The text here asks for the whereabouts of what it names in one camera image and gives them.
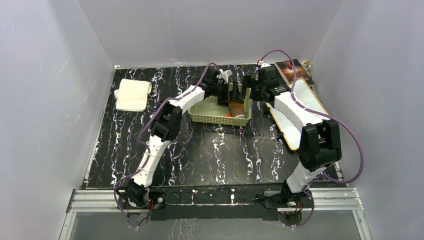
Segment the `brown and yellow towel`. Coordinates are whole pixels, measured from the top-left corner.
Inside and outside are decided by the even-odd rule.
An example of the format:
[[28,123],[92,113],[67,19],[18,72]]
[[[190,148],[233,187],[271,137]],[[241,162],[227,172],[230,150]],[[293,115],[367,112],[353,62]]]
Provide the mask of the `brown and yellow towel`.
[[230,113],[226,115],[227,117],[238,118],[238,119],[245,119],[247,117],[243,103],[229,101],[228,107],[229,107]]

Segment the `light green plastic basket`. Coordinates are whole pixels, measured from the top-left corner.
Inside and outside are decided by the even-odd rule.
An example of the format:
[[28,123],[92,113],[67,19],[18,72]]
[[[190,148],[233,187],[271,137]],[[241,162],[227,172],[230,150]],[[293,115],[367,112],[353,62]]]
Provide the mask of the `light green plastic basket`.
[[[232,90],[232,83],[229,83],[229,89]],[[210,96],[198,102],[191,102],[187,105],[187,112],[191,120],[196,123],[208,123],[216,125],[229,125],[245,127],[249,120],[252,118],[252,105],[253,100],[250,99],[251,89],[246,90],[246,97],[244,98],[244,109],[246,111],[246,118],[228,117],[230,113],[229,105],[222,106],[217,104],[217,97]]]

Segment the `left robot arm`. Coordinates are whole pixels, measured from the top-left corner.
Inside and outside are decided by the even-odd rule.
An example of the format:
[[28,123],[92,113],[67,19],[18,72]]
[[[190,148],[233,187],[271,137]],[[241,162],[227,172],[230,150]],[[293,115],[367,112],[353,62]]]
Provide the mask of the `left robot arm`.
[[180,133],[183,114],[210,96],[217,97],[220,105],[227,104],[231,94],[238,90],[236,82],[229,83],[232,74],[231,70],[209,66],[183,93],[169,97],[160,104],[141,131],[144,134],[149,130],[149,139],[144,143],[146,150],[140,164],[124,189],[123,200],[137,208],[148,205],[149,187],[152,184],[154,172],[165,148]]

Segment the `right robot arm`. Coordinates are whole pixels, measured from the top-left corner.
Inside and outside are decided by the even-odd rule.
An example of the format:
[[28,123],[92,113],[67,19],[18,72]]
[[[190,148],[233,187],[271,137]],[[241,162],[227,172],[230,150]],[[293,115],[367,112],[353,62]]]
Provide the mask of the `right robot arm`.
[[244,75],[242,89],[250,89],[250,99],[269,103],[282,113],[295,129],[291,136],[298,144],[299,162],[294,172],[282,183],[281,191],[272,195],[258,194],[255,201],[265,208],[295,207],[310,193],[309,186],[342,157],[340,128],[335,120],[323,119],[302,106],[294,85],[278,78],[274,66],[260,67],[256,76]]

